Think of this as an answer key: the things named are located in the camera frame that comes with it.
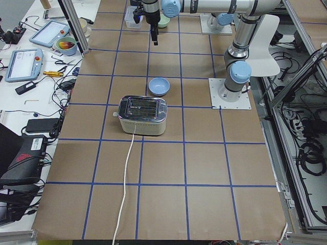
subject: white mounting plate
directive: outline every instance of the white mounting plate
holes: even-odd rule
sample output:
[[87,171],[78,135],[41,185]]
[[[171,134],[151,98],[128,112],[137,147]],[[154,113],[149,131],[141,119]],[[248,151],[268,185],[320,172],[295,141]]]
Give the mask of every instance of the white mounting plate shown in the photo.
[[224,26],[221,30],[212,30],[208,27],[207,21],[211,14],[200,14],[202,34],[216,34],[216,35],[229,35],[233,34],[231,30],[231,25]]
[[225,80],[221,78],[209,78],[211,105],[213,109],[251,110],[251,103],[247,93],[241,94],[239,100],[236,102],[227,102],[220,98],[218,88],[221,87]]

